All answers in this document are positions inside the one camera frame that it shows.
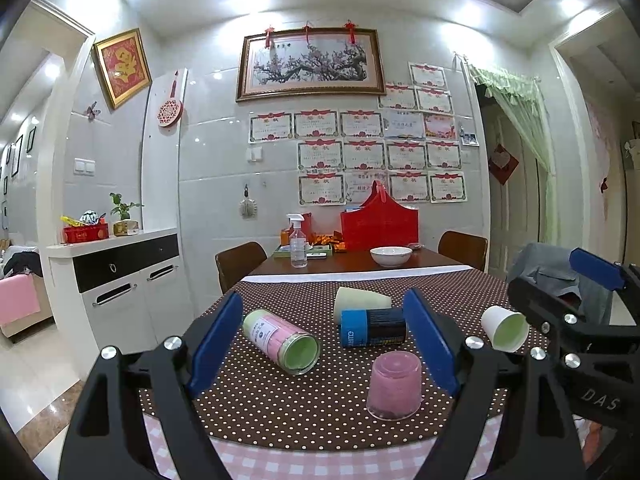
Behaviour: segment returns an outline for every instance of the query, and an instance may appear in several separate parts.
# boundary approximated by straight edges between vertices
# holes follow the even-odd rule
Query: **brown chair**
[[[461,264],[484,271],[487,245],[486,238],[481,236],[446,231],[440,238],[438,253]]]
[[[257,242],[248,242],[216,254],[222,294],[257,269],[266,259],[267,254]]]

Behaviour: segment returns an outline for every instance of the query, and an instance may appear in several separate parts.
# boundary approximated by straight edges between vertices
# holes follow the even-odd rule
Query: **potted plant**
[[[113,200],[114,208],[111,210],[111,214],[119,214],[120,221],[114,222],[113,234],[116,236],[128,236],[134,235],[140,228],[138,222],[131,219],[129,213],[132,207],[144,207],[142,204],[136,204],[131,202],[129,204],[122,201],[122,195],[120,193],[109,193],[109,196]]]

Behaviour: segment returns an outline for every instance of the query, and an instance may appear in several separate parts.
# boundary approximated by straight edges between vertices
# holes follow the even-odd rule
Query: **pink plastic cup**
[[[400,350],[382,354],[373,361],[367,410],[380,420],[412,416],[422,402],[422,362]]]

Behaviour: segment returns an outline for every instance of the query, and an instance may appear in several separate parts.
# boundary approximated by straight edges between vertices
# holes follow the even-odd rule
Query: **brown tablecloth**
[[[318,364],[290,376],[238,333],[212,389],[194,402],[210,436],[244,444],[302,450],[347,450],[397,446],[435,436],[443,428],[452,399],[423,370],[420,410],[399,422],[375,420],[366,409],[371,365],[398,347],[345,349],[332,321],[340,286],[375,290],[401,306],[407,289],[417,287],[436,312],[456,320],[467,335],[486,339],[480,317],[492,304],[508,306],[506,285],[478,270],[364,282],[247,283],[234,288],[244,313],[265,308],[316,335],[322,343]],[[211,312],[215,305],[203,315]],[[543,346],[532,330],[525,349]],[[412,337],[401,349],[419,352]],[[496,390],[488,416],[501,412],[503,390]],[[141,396],[147,413],[152,393]]]

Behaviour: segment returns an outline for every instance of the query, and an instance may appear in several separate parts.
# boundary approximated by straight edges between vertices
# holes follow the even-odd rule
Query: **pink blanket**
[[[16,274],[0,280],[0,325],[39,311],[32,274]]]

